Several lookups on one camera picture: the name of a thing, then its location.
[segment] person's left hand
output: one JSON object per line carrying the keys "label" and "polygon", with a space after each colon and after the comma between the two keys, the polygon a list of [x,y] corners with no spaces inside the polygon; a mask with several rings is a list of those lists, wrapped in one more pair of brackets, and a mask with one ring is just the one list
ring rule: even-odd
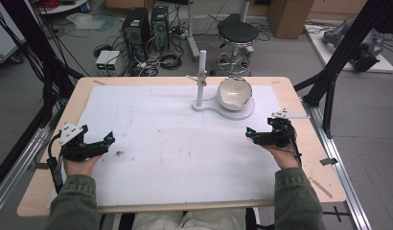
{"label": "person's left hand", "polygon": [[101,155],[98,155],[86,161],[80,161],[80,162],[63,159],[65,173],[67,175],[82,174],[82,175],[91,176],[94,166],[96,165],[96,163],[101,157],[102,157]]}

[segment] person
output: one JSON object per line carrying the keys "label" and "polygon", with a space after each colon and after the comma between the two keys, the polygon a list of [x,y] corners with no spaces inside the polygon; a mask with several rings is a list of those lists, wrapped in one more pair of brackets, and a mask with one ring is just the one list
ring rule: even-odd
{"label": "person", "polygon": [[[290,145],[276,149],[263,146],[274,157],[274,226],[283,229],[325,229],[319,199]],[[84,162],[64,160],[67,174],[58,196],[51,203],[47,230],[99,229],[101,215],[95,198],[92,169],[101,156]],[[137,214],[133,228],[140,229],[244,229],[244,209]]]}

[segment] brown box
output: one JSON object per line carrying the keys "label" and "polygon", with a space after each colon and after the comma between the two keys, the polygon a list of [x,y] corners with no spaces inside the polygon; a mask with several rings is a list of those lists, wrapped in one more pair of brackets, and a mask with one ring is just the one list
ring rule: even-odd
{"label": "brown box", "polygon": [[105,0],[106,7],[108,9],[120,10],[130,8],[147,8],[148,12],[151,12],[151,8],[154,5],[155,0]]}
{"label": "brown box", "polygon": [[274,37],[296,39],[303,32],[314,0],[273,0],[267,20]]}

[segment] hand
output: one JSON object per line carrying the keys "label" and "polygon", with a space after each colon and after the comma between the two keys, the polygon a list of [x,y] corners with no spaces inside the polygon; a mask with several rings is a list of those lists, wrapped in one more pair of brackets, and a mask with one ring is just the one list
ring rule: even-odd
{"label": "hand", "polygon": [[273,155],[275,161],[277,162],[277,165],[282,170],[289,169],[289,168],[299,168],[291,144],[288,144],[286,147],[283,148],[277,148],[275,146],[262,146],[262,147],[263,149],[268,150]]}
{"label": "hand", "polygon": [[101,155],[98,155],[86,161],[80,161],[80,162],[64,159],[63,161],[64,161],[65,173],[67,175],[82,174],[82,175],[91,176],[94,166],[96,165],[96,163],[101,157],[102,157]]}

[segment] green jacket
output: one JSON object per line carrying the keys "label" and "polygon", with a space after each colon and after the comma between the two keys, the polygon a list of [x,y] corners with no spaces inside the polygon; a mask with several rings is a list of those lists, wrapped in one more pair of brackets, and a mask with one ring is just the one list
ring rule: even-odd
{"label": "green jacket", "polygon": [[[275,229],[325,229],[322,208],[302,169],[275,174]],[[51,203],[46,229],[97,230],[101,215],[95,199],[95,180],[85,175],[67,177]]]}

